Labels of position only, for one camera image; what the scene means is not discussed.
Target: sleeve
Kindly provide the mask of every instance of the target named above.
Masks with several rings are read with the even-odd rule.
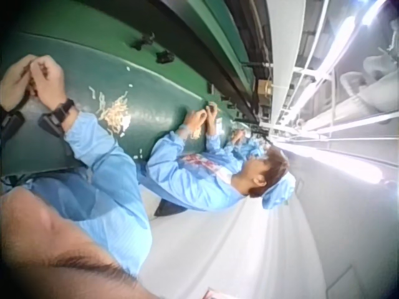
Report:
[[[80,112],[65,134],[75,154],[93,172],[92,184],[126,207],[141,201],[136,165],[91,113]]]
[[[212,195],[220,192],[215,184],[198,179],[178,164],[178,157],[183,152],[184,141],[175,133],[170,132],[160,139],[153,148],[151,158],[147,163],[147,174],[159,187],[176,199],[170,199],[175,204],[213,211],[219,207],[219,202],[212,201]]]
[[[224,146],[224,151],[226,154],[230,154],[234,149],[234,145],[232,144],[231,141],[227,142],[227,144]]]

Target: white floor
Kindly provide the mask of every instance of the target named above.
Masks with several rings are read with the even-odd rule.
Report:
[[[142,200],[144,203],[144,208],[145,211],[147,212],[147,216],[149,220],[153,220],[156,218],[154,216],[154,213],[160,204],[161,198],[157,196],[156,194],[152,193],[150,190],[148,190],[146,187],[140,185],[140,192],[142,194]]]

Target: light blue work uniform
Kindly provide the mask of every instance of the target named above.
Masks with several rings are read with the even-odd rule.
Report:
[[[233,156],[241,161],[247,161],[249,157],[262,158],[265,156],[263,147],[253,139],[248,139],[241,145],[233,145],[231,142],[224,147],[225,152],[232,153]]]
[[[59,214],[73,220],[129,273],[137,275],[152,236],[137,182],[136,165],[89,113],[79,113],[65,134],[86,168],[46,173],[27,182]]]
[[[180,157],[185,142],[173,131],[154,146],[139,182],[161,198],[187,209],[217,211],[243,196],[231,185],[243,162],[220,147],[218,135],[206,137],[206,152]]]

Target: finger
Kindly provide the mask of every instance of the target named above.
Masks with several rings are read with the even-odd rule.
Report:
[[[61,66],[55,62],[50,55],[38,57],[35,61],[41,66],[42,69],[47,69],[48,76],[50,77],[62,71]]]
[[[47,81],[46,78],[44,77],[44,74],[39,66],[37,59],[31,63],[31,73],[33,80],[36,83],[36,87],[43,85],[43,83]]]
[[[27,88],[29,80],[31,79],[31,72],[26,72],[21,79],[17,82],[16,85],[23,88],[24,90]]]
[[[18,62],[16,62],[14,64],[14,67],[22,72],[24,67],[29,65],[34,59],[36,59],[35,55],[28,54],[24,58],[22,58]]]
[[[199,121],[202,123],[206,120],[206,117],[208,116],[208,114],[206,114],[205,110],[202,109],[199,112]]]

